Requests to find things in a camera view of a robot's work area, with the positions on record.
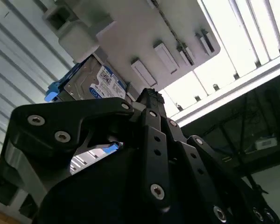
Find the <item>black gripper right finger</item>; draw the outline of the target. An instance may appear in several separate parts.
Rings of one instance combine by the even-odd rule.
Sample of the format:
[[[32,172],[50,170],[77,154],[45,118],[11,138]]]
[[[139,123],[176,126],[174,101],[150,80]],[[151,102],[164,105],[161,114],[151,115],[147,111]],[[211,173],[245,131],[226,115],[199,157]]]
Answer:
[[[155,103],[162,127],[177,159],[178,194],[189,224],[278,224],[280,219],[262,195],[228,168],[200,137],[186,139],[177,123],[167,118],[164,99]]]

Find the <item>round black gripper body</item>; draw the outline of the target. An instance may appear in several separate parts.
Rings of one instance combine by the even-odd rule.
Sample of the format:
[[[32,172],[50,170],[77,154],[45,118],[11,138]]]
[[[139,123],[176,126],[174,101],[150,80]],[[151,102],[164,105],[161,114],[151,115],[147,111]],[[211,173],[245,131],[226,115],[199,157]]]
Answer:
[[[41,224],[211,224],[198,172],[164,150],[124,149],[65,179],[44,198]]]

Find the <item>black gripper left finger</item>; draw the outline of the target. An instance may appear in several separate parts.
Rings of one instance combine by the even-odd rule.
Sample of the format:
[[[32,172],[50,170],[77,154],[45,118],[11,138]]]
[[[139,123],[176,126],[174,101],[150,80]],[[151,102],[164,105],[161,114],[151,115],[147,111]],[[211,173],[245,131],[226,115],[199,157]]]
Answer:
[[[102,98],[24,105],[13,110],[1,164],[40,206],[65,179],[124,149],[168,153],[156,92],[144,89],[136,102]]]

